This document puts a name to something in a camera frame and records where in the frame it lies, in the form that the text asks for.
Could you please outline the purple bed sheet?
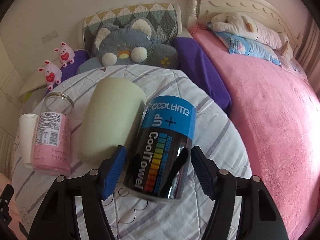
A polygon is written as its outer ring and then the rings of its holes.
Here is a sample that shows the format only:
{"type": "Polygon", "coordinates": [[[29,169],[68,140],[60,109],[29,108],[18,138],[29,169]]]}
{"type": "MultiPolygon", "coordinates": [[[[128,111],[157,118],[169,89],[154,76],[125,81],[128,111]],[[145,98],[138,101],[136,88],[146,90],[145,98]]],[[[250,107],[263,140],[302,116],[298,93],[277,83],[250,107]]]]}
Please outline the purple bed sheet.
{"type": "Polygon", "coordinates": [[[63,75],[55,91],[67,93],[73,100],[91,91],[85,81],[93,84],[101,79],[121,77],[139,86],[148,100],[159,95],[175,95],[189,99],[198,111],[212,102],[227,115],[232,109],[231,96],[213,64],[198,43],[188,37],[174,39],[180,65],[177,69],[164,69],[143,65],[118,65],[101,68],[93,62],[93,69],[77,69],[73,75],[63,75]]]}

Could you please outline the white pink plush dog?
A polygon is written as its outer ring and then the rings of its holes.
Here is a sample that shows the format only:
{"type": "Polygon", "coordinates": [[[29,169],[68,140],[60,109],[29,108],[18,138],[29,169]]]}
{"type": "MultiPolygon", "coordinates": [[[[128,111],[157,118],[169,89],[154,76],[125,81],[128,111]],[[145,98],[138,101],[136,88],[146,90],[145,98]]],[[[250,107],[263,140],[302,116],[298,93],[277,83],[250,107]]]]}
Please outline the white pink plush dog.
{"type": "Polygon", "coordinates": [[[294,56],[288,36],[254,20],[240,12],[224,12],[211,19],[213,31],[227,32],[244,38],[258,41],[277,50],[287,60],[294,56]]]}

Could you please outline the white paper cup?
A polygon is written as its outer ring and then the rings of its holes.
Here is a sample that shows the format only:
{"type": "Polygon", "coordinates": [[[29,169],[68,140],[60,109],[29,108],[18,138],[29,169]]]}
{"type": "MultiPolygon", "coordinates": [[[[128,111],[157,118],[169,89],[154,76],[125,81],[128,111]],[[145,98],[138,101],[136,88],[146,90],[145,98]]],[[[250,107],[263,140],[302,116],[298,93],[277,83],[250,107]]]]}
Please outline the white paper cup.
{"type": "Polygon", "coordinates": [[[29,169],[33,169],[33,152],[38,122],[39,116],[31,113],[24,114],[19,119],[20,153],[23,165],[29,169]]]}

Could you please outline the pink bunny plush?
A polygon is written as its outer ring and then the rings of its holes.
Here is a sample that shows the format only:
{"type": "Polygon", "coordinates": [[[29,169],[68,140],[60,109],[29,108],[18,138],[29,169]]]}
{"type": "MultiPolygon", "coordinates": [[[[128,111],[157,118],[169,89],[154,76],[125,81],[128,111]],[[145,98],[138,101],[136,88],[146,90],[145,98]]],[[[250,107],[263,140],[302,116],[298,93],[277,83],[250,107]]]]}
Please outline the pink bunny plush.
{"type": "Polygon", "coordinates": [[[49,60],[44,61],[44,67],[40,67],[38,72],[44,74],[45,83],[49,91],[52,91],[54,85],[59,85],[62,79],[61,69],[49,60]]]}
{"type": "Polygon", "coordinates": [[[59,54],[59,61],[63,68],[66,68],[68,63],[74,63],[75,52],[67,43],[61,42],[60,48],[55,48],[54,51],[59,54]]]}

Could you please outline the blue cartoon pillow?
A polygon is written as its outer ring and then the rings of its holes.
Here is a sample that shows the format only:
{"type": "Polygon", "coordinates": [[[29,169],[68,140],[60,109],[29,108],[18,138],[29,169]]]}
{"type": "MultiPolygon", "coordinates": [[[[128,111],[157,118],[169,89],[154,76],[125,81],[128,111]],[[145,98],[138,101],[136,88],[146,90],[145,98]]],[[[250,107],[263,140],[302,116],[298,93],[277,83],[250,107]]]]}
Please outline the blue cartoon pillow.
{"type": "Polygon", "coordinates": [[[276,65],[281,65],[281,61],[269,46],[258,41],[233,35],[227,32],[213,31],[213,25],[208,24],[208,28],[222,41],[230,54],[246,55],[257,57],[276,65]]]}

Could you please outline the pale green cup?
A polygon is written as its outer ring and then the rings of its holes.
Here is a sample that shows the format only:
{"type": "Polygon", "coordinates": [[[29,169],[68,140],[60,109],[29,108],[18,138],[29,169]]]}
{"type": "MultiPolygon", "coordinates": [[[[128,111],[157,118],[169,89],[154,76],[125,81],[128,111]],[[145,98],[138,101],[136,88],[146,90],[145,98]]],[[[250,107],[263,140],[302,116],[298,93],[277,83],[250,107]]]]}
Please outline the pale green cup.
{"type": "Polygon", "coordinates": [[[129,80],[106,77],[90,98],[81,123],[78,158],[100,165],[117,146],[129,151],[145,109],[146,94],[129,80]]]}

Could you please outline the white wall socket plate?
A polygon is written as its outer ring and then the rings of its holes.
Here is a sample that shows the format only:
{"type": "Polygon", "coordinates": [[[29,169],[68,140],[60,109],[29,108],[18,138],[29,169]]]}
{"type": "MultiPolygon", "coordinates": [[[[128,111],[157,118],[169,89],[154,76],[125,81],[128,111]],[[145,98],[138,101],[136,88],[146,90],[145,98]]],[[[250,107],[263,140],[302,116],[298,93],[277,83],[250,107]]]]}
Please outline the white wall socket plate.
{"type": "Polygon", "coordinates": [[[56,38],[59,36],[59,32],[57,29],[55,29],[54,31],[52,31],[51,33],[44,35],[41,38],[41,41],[43,44],[46,44],[47,42],[51,41],[52,39],[56,38]]]}

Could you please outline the pink curtain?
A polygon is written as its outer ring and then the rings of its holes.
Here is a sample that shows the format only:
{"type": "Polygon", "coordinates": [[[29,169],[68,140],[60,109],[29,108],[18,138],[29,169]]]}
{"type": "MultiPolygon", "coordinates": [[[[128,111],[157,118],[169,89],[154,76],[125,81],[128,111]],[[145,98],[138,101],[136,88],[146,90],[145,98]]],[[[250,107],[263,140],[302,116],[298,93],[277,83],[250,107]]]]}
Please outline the pink curtain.
{"type": "Polygon", "coordinates": [[[319,98],[319,27],[315,20],[312,20],[308,38],[300,53],[298,62],[307,75],[308,82],[319,98]]]}

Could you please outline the cream wooden headboard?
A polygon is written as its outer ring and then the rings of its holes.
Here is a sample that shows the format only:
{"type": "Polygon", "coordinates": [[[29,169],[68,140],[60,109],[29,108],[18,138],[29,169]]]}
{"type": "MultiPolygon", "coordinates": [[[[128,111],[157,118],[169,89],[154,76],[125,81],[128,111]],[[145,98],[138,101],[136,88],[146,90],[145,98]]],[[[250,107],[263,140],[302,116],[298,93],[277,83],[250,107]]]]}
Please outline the cream wooden headboard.
{"type": "Polygon", "coordinates": [[[302,45],[303,36],[296,35],[284,14],[265,0],[188,0],[185,27],[206,25],[223,12],[242,12],[276,32],[285,33],[295,55],[302,45]]]}

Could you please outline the black blue CoolTowel can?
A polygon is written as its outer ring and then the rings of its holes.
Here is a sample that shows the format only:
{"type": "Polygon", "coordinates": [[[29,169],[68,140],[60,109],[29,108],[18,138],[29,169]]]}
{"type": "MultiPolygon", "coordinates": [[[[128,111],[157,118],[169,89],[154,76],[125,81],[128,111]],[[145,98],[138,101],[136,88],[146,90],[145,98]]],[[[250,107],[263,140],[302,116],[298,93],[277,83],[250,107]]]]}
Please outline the black blue CoolTowel can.
{"type": "Polygon", "coordinates": [[[196,110],[177,96],[158,96],[146,109],[124,185],[136,197],[171,202],[182,197],[196,110]]]}

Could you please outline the grey koala plush cushion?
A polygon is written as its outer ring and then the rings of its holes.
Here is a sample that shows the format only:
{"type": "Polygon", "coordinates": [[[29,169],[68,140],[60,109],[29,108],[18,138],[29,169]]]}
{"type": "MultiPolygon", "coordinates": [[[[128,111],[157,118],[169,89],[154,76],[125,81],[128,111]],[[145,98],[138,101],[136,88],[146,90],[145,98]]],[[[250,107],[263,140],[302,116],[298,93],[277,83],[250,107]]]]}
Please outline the grey koala plush cushion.
{"type": "Polygon", "coordinates": [[[115,65],[142,64],[176,69],[178,51],[157,41],[151,22],[136,18],[121,28],[106,23],[99,28],[92,47],[92,57],[77,69],[77,74],[115,65]]]}

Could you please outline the pink towel glass jar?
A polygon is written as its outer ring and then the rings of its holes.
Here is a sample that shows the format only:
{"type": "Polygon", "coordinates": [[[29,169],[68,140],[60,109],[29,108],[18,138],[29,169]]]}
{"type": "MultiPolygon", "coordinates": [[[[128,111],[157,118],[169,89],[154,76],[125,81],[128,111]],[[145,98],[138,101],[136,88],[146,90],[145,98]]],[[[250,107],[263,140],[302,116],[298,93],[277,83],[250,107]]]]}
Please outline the pink towel glass jar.
{"type": "Polygon", "coordinates": [[[50,92],[43,100],[36,128],[33,170],[53,176],[71,174],[71,121],[73,100],[50,92]]]}

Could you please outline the pink bunny plush front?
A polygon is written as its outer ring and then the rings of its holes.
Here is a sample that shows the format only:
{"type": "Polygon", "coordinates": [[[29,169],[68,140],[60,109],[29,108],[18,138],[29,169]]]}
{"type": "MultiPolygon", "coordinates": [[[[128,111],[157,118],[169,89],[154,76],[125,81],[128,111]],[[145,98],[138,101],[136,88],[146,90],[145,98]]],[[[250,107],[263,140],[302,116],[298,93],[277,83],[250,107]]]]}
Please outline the pink bunny plush front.
{"type": "Polygon", "coordinates": [[[54,85],[59,85],[62,79],[61,69],[49,60],[44,61],[44,67],[40,67],[38,72],[44,74],[45,83],[49,91],[52,91],[54,85]]]}

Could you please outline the pink fleece blanket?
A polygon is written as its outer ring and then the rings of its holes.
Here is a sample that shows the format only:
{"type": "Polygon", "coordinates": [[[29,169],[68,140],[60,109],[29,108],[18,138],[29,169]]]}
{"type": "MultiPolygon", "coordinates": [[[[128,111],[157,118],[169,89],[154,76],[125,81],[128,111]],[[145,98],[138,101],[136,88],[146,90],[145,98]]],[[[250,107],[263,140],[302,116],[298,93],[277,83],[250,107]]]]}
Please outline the pink fleece blanket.
{"type": "Polygon", "coordinates": [[[298,239],[319,208],[319,100],[311,86],[272,62],[230,54],[209,29],[190,33],[232,98],[230,119],[283,218],[298,239]]]}

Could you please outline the diamond pattern quilted cushion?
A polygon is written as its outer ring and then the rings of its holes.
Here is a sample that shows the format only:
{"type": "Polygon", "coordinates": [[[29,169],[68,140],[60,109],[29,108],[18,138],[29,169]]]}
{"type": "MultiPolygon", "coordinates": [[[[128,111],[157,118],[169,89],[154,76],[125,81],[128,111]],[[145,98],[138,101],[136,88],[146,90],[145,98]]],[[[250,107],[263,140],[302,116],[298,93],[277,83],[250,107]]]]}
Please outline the diamond pattern quilted cushion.
{"type": "Polygon", "coordinates": [[[157,34],[158,42],[171,44],[182,32],[181,10],[178,4],[148,3],[108,9],[85,17],[78,30],[78,44],[91,55],[98,29],[105,23],[124,27],[135,18],[147,18],[157,34]]]}

